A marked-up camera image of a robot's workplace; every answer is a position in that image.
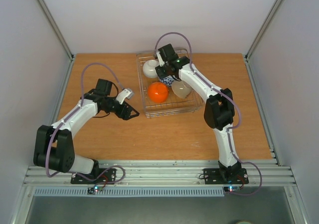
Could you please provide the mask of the red patterned ceramic bowl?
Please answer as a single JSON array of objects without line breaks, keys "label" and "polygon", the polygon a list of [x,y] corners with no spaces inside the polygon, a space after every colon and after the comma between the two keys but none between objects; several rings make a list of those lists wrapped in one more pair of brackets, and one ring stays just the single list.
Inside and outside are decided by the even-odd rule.
[{"label": "red patterned ceramic bowl", "polygon": [[175,81],[174,77],[172,76],[167,76],[164,77],[162,79],[159,79],[159,81],[163,84],[165,84],[168,88],[170,88],[173,84],[173,82]]}]

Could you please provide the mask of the chrome wire dish rack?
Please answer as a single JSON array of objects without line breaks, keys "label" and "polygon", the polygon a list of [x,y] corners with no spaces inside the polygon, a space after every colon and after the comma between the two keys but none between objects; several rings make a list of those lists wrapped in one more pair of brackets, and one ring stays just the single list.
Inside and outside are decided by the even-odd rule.
[{"label": "chrome wire dish rack", "polygon": [[181,99],[174,94],[171,88],[169,88],[168,98],[164,102],[158,104],[148,97],[148,87],[152,83],[158,82],[159,79],[146,77],[143,74],[143,65],[146,61],[154,59],[154,53],[154,51],[143,51],[136,54],[140,93],[146,117],[195,112],[199,110],[203,106],[203,100],[195,91],[191,91],[185,99]]}]

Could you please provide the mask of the orange white ceramic bowl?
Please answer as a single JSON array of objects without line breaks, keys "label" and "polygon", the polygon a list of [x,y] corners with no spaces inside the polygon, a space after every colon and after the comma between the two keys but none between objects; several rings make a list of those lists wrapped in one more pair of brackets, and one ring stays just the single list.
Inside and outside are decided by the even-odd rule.
[{"label": "orange white ceramic bowl", "polygon": [[169,95],[168,87],[162,82],[154,82],[148,87],[148,97],[155,103],[163,103]]}]

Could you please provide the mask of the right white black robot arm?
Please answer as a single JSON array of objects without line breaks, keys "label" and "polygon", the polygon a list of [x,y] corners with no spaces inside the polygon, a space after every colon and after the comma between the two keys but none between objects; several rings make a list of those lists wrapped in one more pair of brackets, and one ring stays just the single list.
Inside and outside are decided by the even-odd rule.
[{"label": "right white black robot arm", "polygon": [[232,92],[209,81],[188,57],[179,57],[171,44],[156,49],[156,57],[159,61],[156,72],[160,78],[175,76],[205,102],[204,120],[213,129],[219,150],[219,176],[223,183],[232,182],[242,168],[232,131],[235,116]]}]

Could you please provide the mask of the plain white bottom bowl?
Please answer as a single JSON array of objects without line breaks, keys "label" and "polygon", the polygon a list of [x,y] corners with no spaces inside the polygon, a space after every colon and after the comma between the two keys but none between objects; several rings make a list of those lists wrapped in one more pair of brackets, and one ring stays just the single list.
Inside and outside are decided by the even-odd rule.
[{"label": "plain white bottom bowl", "polygon": [[159,65],[157,60],[148,60],[143,65],[143,73],[146,77],[154,79],[157,77],[157,72],[155,67]]}]

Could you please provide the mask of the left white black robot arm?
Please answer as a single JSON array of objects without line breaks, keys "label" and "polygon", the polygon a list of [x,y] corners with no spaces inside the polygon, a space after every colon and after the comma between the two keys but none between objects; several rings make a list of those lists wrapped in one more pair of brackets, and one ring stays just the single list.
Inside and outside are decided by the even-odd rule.
[{"label": "left white black robot arm", "polygon": [[73,138],[77,132],[99,112],[114,113],[122,120],[138,117],[139,113],[126,100],[133,96],[129,88],[117,91],[116,85],[99,79],[95,88],[84,93],[76,106],[62,119],[52,125],[42,125],[36,133],[33,163],[45,168],[47,177],[58,173],[80,173],[88,183],[100,179],[100,170],[93,159],[75,153]]}]

